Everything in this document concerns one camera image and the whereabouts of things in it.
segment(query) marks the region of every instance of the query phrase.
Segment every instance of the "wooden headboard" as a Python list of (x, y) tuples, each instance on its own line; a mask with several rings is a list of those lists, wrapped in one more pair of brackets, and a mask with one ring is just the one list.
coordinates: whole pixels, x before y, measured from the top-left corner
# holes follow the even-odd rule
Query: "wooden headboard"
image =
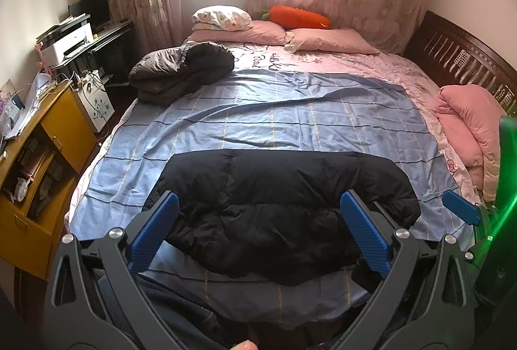
[(517, 115), (517, 71), (489, 46), (428, 11), (404, 50), (438, 86), (481, 85), (510, 116)]

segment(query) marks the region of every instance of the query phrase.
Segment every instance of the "blue gripper pad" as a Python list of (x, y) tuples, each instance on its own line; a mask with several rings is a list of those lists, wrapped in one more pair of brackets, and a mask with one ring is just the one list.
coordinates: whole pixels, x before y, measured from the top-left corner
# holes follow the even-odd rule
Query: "blue gripper pad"
[(467, 225), (477, 225), (481, 221), (477, 208), (451, 190), (444, 192), (441, 202)]
[(391, 269), (391, 255), (381, 233), (349, 192), (341, 196), (340, 211), (368, 266), (385, 279)]
[(131, 259), (128, 264), (131, 274), (135, 275), (149, 268), (149, 264), (171, 230), (178, 214), (178, 196), (170, 193), (131, 243), (129, 254)]

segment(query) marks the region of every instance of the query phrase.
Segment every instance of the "human hand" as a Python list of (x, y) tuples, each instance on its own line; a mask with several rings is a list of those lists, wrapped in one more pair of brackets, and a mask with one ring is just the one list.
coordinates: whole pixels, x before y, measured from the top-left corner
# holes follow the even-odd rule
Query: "human hand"
[(230, 350), (259, 350), (259, 348), (252, 341), (246, 340), (237, 344), (235, 347), (232, 347)]

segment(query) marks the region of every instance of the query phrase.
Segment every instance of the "printer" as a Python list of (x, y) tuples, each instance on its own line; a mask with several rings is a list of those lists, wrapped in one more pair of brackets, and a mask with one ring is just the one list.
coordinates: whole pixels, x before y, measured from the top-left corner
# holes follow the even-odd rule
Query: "printer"
[(90, 15), (72, 16), (53, 26), (37, 38), (41, 43), (41, 57), (46, 65), (56, 67), (88, 47), (94, 41)]

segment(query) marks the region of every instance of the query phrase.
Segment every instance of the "drawer handle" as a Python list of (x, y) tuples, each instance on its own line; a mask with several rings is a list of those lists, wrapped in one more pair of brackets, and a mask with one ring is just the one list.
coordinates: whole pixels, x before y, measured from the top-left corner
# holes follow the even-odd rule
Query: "drawer handle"
[(25, 229), (27, 229), (27, 224), (22, 219), (20, 219), (20, 217), (18, 215), (15, 215), (15, 222), (21, 223), (22, 225), (25, 226)]
[(52, 143), (54, 143), (54, 144), (55, 144), (54, 140), (55, 140), (56, 142), (58, 142), (58, 144), (59, 144), (59, 150), (60, 150), (60, 151), (61, 151), (61, 150), (63, 150), (63, 145), (61, 144), (61, 142), (58, 140), (58, 138), (57, 138), (56, 136), (54, 136), (54, 137), (52, 138)]

